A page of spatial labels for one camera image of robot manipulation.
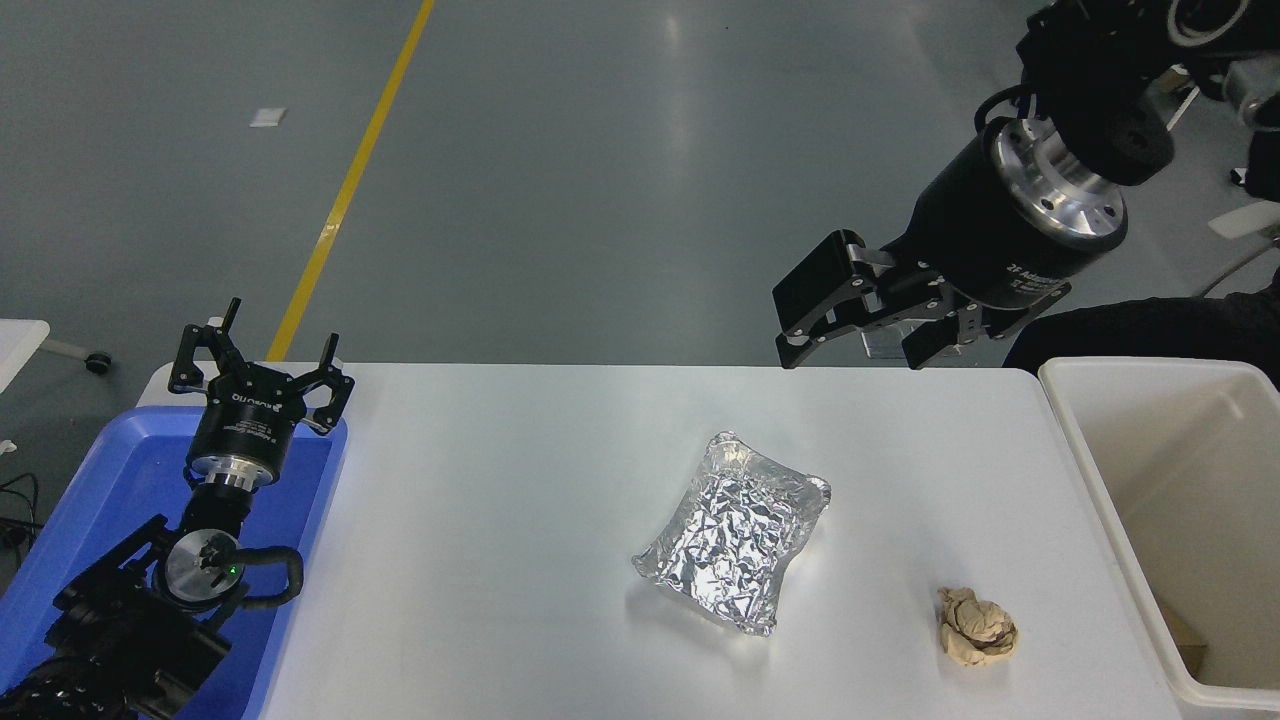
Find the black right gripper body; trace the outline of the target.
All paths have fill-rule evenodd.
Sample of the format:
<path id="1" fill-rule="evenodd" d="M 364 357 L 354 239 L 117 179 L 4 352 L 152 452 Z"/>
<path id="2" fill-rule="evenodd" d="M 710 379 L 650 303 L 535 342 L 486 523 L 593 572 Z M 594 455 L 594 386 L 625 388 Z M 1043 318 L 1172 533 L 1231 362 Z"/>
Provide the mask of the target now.
<path id="1" fill-rule="evenodd" d="M 1114 184 L 1051 124 L 989 124 L 925 187 L 883 246 L 978 304 L 1021 310 L 1114 249 Z"/>

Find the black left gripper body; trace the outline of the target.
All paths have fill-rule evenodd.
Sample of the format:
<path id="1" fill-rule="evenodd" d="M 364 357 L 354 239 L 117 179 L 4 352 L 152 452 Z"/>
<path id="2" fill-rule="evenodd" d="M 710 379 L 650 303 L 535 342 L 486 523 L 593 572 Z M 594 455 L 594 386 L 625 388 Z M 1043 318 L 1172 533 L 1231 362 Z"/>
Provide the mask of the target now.
<path id="1" fill-rule="evenodd" d="M 223 457 L 252 462 L 262 471 L 283 469 L 302 418 L 300 396 L 285 391 L 291 382 L 289 374 L 256 363 L 243 375 L 215 377 L 188 451 L 188 469 L 206 471 Z"/>

